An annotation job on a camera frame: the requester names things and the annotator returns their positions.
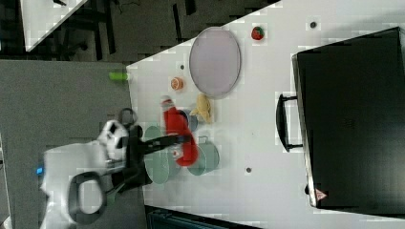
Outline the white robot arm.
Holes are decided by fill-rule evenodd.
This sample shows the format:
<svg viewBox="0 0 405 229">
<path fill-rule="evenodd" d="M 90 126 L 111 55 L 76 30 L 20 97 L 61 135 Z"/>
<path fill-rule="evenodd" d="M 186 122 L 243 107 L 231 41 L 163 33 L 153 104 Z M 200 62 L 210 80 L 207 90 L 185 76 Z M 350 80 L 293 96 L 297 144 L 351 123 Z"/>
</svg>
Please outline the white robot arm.
<svg viewBox="0 0 405 229">
<path fill-rule="evenodd" d="M 101 179 L 129 167 L 127 148 L 134 141 L 125 126 L 109 120 L 95 140 L 45 151 L 40 189 L 47 196 L 47 205 L 40 229 L 94 223 L 105 211 L 110 194 Z M 100 200 L 92 213 L 83 210 L 80 199 L 80 186 L 89 181 L 98 188 Z"/>
</svg>

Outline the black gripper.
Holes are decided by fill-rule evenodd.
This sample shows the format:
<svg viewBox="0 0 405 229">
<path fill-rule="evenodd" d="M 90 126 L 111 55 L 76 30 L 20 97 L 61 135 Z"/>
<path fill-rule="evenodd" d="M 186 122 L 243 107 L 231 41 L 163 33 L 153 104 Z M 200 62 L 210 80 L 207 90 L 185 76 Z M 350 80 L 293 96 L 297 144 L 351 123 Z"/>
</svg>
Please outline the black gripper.
<svg viewBox="0 0 405 229">
<path fill-rule="evenodd" d="M 148 176 L 144 163 L 144 154 L 153 154 L 154 152 L 166 148 L 183 144 L 191 140 L 190 135 L 165 135 L 153 138 L 144 142 L 145 152 L 142 152 L 143 141 L 141 137 L 143 130 L 139 125 L 132 126 L 129 129 L 130 141 L 127 146 L 126 155 L 128 157 L 127 167 L 121 172 L 112 174 L 112 184 L 114 187 L 123 185 L 120 193 L 142 187 L 152 183 Z"/>
</svg>

